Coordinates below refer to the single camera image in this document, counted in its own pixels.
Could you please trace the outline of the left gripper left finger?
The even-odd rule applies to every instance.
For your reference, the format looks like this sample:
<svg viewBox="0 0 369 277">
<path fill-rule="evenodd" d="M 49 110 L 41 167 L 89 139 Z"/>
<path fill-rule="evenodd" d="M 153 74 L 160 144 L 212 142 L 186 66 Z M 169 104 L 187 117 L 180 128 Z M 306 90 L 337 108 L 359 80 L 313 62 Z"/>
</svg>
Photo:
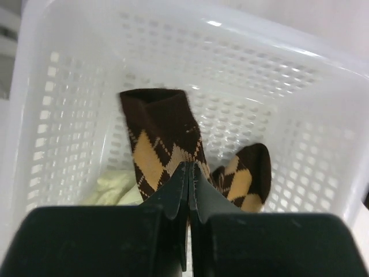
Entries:
<svg viewBox="0 0 369 277">
<path fill-rule="evenodd" d="M 12 276 L 181 276 L 189 165 L 135 206 L 34 209 L 11 243 Z"/>
</svg>

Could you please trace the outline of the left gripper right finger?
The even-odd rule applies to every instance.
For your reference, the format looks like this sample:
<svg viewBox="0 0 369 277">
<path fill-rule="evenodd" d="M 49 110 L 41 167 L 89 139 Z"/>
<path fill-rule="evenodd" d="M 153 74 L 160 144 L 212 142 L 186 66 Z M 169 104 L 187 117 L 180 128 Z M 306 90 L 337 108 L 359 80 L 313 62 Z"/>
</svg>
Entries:
<svg viewBox="0 0 369 277">
<path fill-rule="evenodd" d="M 356 276 L 357 247 L 333 214 L 243 212 L 189 164 L 194 276 Z"/>
</svg>

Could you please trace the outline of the pale yellow cloth in bin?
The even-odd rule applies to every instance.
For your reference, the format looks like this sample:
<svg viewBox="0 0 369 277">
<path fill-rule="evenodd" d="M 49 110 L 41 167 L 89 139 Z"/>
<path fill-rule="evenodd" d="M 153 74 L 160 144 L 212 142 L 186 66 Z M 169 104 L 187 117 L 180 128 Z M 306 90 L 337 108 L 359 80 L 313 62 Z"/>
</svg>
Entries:
<svg viewBox="0 0 369 277">
<path fill-rule="evenodd" d="M 143 202 L 133 170 L 107 170 L 81 205 L 140 205 Z"/>
</svg>

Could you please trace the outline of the white plastic bin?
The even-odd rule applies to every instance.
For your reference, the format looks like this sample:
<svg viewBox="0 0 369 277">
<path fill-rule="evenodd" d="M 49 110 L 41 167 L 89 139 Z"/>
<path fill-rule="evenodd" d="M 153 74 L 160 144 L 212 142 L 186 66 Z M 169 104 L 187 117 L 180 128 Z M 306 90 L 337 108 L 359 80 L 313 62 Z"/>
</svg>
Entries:
<svg viewBox="0 0 369 277">
<path fill-rule="evenodd" d="M 211 168 L 264 143 L 264 211 L 352 224 L 368 184 L 368 66 L 218 2 L 29 1 L 1 132 L 1 239 L 132 167 L 118 93 L 187 92 Z"/>
</svg>

